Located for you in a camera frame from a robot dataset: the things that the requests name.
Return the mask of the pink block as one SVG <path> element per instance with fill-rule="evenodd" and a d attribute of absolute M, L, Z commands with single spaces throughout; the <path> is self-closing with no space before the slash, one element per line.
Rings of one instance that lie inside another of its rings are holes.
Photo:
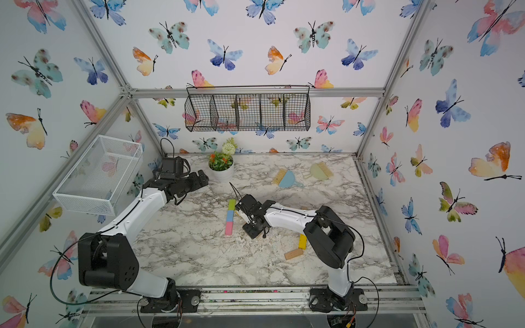
<path fill-rule="evenodd" d="M 232 236 L 233 226 L 234 226 L 234 222 L 233 221 L 227 221 L 226 228 L 225 228 L 225 235 L 226 236 Z"/>

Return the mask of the green block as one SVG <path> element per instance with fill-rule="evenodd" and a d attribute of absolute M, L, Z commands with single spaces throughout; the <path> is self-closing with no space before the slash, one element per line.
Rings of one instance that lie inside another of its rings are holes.
<path fill-rule="evenodd" d="M 231 199 L 228 201 L 228 210 L 235 211 L 235 206 L 237 204 L 237 201 L 234 199 Z"/>

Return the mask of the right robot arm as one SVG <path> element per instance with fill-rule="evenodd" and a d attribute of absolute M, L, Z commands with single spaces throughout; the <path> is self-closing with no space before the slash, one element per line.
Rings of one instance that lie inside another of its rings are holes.
<path fill-rule="evenodd" d="M 246 221 L 243 230 L 251 239 L 265 235 L 271 228 L 284 228 L 307 238 L 329 273 L 326 288 L 310 290 L 308 306 L 313 312 L 368 310 L 364 291 L 355 287 L 349 272 L 355 234 L 331 208 L 293 209 L 272 200 L 260 203 L 252 195 L 245 195 L 235 209 Z"/>

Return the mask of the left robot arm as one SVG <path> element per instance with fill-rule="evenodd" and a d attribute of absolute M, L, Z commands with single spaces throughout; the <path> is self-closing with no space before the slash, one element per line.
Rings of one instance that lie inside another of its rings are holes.
<path fill-rule="evenodd" d="M 203 170 L 191 170 L 187 159 L 164 159 L 124 212 L 96 233 L 85 233 L 77 244 L 79 282 L 140 295 L 148 313 L 181 311 L 183 301 L 173 279 L 156 276 L 139 266 L 132 245 L 149 220 L 170 201 L 180 204 L 191 192 L 209 184 Z"/>

